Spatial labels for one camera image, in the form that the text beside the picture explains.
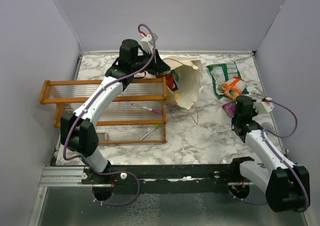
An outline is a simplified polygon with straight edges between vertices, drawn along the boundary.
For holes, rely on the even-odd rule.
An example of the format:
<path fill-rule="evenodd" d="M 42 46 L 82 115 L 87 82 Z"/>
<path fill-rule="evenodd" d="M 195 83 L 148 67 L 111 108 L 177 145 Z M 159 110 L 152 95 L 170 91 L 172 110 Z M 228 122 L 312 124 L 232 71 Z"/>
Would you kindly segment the purple snack bag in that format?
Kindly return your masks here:
<path fill-rule="evenodd" d="M 236 103 L 234 101 L 231 101 L 231 102 L 228 102 L 228 103 L 225 103 L 222 108 L 223 110 L 225 111 L 225 113 L 230 117 L 234 117 L 235 115 L 235 106 L 236 106 Z"/>

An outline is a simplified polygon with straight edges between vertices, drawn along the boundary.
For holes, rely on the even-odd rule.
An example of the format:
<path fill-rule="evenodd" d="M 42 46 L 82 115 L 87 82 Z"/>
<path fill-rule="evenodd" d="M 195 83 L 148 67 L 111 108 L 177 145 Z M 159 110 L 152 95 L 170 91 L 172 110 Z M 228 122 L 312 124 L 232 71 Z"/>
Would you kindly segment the red Doritos bag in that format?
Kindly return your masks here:
<path fill-rule="evenodd" d="M 174 70 L 166 74 L 165 78 L 166 78 L 166 85 L 172 92 L 175 92 L 179 89 L 178 87 L 179 76 Z"/>

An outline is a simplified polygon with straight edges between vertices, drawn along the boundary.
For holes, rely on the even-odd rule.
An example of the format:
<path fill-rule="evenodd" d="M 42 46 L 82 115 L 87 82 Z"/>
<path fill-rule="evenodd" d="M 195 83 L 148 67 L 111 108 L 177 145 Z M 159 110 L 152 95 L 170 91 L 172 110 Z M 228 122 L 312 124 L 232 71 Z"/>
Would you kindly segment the beige paper bag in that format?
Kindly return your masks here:
<path fill-rule="evenodd" d="M 163 60 L 178 75 L 178 90 L 172 92 L 167 86 L 167 103 L 173 104 L 190 112 L 192 106 L 197 108 L 197 98 L 202 90 L 203 64 L 196 57 L 169 56 Z"/>

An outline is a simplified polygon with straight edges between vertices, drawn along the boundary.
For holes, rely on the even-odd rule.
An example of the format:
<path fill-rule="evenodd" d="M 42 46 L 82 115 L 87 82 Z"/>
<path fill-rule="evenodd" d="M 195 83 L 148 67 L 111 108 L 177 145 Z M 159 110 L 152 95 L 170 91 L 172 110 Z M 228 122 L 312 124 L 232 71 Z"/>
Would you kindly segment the orange snack bag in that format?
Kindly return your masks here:
<path fill-rule="evenodd" d="M 226 82 L 218 85 L 218 90 L 226 97 L 235 100 L 238 96 L 242 95 L 246 88 L 246 83 L 240 77 L 233 77 Z"/>

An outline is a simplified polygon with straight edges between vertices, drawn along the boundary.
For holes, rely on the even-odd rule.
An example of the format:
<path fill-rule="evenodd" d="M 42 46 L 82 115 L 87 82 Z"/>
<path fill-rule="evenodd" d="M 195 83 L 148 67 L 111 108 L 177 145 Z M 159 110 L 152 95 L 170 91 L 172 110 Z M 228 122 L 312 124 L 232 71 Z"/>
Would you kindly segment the green snack bag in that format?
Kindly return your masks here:
<path fill-rule="evenodd" d="M 206 67 L 212 77 L 213 91 L 218 99 L 226 97 L 222 92 L 218 90 L 218 85 L 226 82 L 233 77 L 240 77 L 241 79 L 243 79 L 235 62 L 212 64 L 207 65 Z M 249 92 L 247 90 L 246 84 L 246 88 L 242 94 L 248 93 Z"/>

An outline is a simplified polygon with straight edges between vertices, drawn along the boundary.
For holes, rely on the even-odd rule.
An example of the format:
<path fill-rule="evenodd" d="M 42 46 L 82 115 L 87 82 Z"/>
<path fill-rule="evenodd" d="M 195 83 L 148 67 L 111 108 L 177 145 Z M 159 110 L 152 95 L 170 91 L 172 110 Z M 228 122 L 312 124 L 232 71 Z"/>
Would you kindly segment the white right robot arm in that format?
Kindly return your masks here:
<path fill-rule="evenodd" d="M 264 129 L 253 118 L 270 113 L 276 104 L 271 98 L 256 101 L 240 95 L 235 99 L 231 129 L 253 149 L 262 162 L 250 157 L 235 158 L 230 177 L 236 181 L 249 180 L 265 194 L 266 203 L 274 212 L 305 212 L 310 206 L 310 175 L 306 167 L 290 161 L 267 137 Z"/>

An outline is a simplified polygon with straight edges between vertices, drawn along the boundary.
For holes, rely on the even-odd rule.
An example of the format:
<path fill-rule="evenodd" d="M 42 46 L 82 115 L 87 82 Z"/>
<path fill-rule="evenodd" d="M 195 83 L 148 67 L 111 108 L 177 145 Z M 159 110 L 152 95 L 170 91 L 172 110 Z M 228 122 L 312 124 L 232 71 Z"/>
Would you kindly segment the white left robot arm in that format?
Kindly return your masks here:
<path fill-rule="evenodd" d="M 110 162 L 99 151 L 97 122 L 102 113 L 134 80 L 135 75 L 147 72 L 151 75 L 166 73 L 170 67 L 163 62 L 156 49 L 156 36 L 151 33 L 140 42 L 122 41 L 119 56 L 106 71 L 101 84 L 93 95 L 72 113 L 60 118 L 60 143 L 63 151 L 73 151 L 77 158 L 94 169 L 97 182 L 106 183 L 111 176 Z"/>

